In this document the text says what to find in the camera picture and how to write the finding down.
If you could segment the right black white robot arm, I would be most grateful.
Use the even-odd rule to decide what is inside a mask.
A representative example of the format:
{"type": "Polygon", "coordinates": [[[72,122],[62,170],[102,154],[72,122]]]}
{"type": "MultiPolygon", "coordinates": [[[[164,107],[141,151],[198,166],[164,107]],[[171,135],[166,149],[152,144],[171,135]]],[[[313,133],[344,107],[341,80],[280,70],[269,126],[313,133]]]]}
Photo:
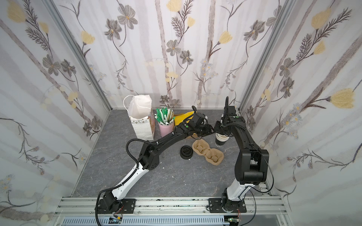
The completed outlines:
{"type": "Polygon", "coordinates": [[[239,147],[234,167],[235,179],[222,193],[222,209],[224,212],[243,212],[246,194],[267,179],[269,153],[256,144],[240,117],[233,116],[225,123],[217,121],[215,132],[218,135],[233,136],[239,147]]]}

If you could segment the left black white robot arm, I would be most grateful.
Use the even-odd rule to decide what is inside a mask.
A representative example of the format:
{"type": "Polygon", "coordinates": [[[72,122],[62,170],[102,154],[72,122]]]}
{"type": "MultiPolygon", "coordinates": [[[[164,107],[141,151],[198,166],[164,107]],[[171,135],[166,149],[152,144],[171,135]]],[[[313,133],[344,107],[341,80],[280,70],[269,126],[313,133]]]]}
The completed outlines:
{"type": "Polygon", "coordinates": [[[213,134],[214,128],[210,124],[194,125],[181,123],[176,126],[173,131],[165,137],[157,141],[145,141],[139,138],[134,138],[126,143],[127,154],[135,161],[133,169],[123,178],[116,186],[103,189],[99,192],[96,200],[95,219],[97,225],[101,225],[99,220],[99,202],[103,200],[108,211],[117,211],[120,209],[120,202],[125,198],[128,191],[135,183],[147,172],[155,169],[159,165],[159,156],[173,144],[197,134],[199,137],[204,137],[213,134]],[[129,145],[132,142],[143,143],[140,155],[135,158],[129,151],[129,145]]]}

